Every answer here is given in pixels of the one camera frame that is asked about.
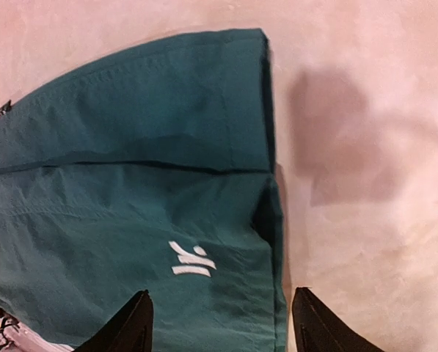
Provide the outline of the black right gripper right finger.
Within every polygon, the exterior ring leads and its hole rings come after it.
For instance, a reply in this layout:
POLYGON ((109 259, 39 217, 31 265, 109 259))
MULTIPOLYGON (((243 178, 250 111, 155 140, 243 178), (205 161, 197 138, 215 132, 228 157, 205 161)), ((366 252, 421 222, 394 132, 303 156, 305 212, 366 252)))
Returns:
POLYGON ((296 288, 292 316, 298 351, 382 352, 350 329, 307 287, 296 288))

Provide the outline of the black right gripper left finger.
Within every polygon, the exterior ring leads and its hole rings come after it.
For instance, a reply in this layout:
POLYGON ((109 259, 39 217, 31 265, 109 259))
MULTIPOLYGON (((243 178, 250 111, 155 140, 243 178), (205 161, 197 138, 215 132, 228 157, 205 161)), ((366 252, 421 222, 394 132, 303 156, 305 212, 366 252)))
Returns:
POLYGON ((151 352, 153 302, 147 290, 134 296, 75 352, 151 352))

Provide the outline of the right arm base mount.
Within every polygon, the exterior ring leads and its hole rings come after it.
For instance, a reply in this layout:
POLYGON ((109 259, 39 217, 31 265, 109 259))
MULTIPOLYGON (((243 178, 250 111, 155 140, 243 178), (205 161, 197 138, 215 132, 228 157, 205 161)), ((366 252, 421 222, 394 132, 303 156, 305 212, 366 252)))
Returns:
POLYGON ((74 351, 74 349, 68 345, 44 340, 0 307, 0 351, 62 352, 74 351))

